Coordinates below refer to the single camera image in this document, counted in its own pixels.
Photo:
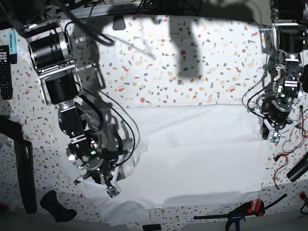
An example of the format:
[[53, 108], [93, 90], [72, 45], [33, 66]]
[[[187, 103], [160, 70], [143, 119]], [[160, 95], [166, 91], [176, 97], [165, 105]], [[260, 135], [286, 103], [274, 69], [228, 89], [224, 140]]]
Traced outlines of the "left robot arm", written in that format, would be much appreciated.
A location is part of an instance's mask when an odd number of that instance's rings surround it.
[[270, 32], [278, 56], [260, 112], [264, 116], [263, 139], [278, 144], [282, 134], [296, 126], [289, 115], [307, 87], [300, 54], [308, 48], [308, 2], [272, 0], [270, 9]]

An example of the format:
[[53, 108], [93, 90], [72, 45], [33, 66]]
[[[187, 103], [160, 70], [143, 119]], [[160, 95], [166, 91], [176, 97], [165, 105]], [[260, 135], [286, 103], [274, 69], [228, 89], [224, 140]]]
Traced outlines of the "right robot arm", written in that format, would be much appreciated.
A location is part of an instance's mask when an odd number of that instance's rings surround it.
[[92, 178], [109, 198], [118, 196], [119, 165], [127, 151], [116, 125], [105, 126], [101, 110], [84, 95], [68, 33], [51, 19], [25, 26], [25, 37], [44, 101], [59, 107], [59, 127], [70, 139], [67, 158], [83, 171], [75, 184]]

